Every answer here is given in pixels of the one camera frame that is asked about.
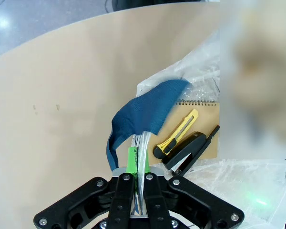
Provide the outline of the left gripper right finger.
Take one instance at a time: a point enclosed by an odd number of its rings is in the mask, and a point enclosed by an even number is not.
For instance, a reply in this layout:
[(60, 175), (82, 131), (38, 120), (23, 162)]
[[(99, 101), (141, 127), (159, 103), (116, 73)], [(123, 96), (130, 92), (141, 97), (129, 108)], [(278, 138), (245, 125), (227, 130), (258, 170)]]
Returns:
[(143, 198), (152, 229), (236, 229), (244, 212), (188, 179), (167, 180), (149, 168), (143, 155)]

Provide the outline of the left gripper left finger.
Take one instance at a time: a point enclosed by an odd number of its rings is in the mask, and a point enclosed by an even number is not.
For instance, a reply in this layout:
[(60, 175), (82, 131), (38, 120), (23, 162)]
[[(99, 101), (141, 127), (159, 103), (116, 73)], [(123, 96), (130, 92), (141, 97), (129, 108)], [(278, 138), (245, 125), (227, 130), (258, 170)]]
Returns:
[(135, 195), (138, 149), (128, 149), (127, 167), (117, 168), (111, 180), (95, 177), (42, 210), (33, 218), (38, 229), (82, 229), (108, 212), (95, 229), (127, 229)]

